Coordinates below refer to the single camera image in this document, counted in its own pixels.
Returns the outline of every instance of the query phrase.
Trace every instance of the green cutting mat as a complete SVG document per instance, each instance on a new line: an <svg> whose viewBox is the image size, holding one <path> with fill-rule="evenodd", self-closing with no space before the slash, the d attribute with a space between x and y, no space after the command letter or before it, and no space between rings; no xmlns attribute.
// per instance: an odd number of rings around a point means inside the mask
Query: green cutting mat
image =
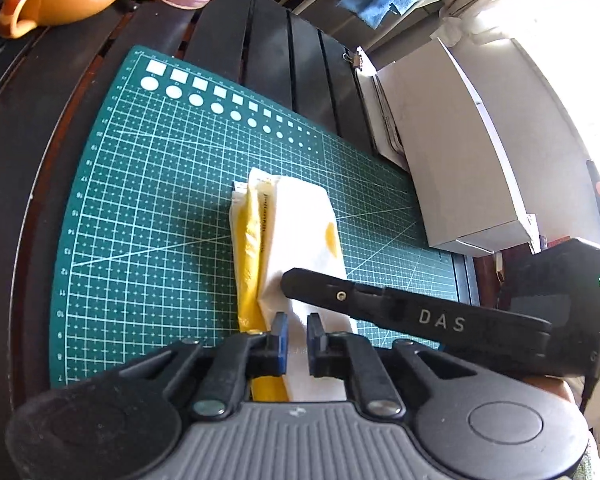
<svg viewBox="0 0 600 480"><path fill-rule="evenodd" d="M69 198L54 274L58 386L176 338L237 330L228 208L251 168L323 186L350 279L456 300L411 180L297 114L135 47L109 90ZM360 323L387 346L397 333Z"/></svg>

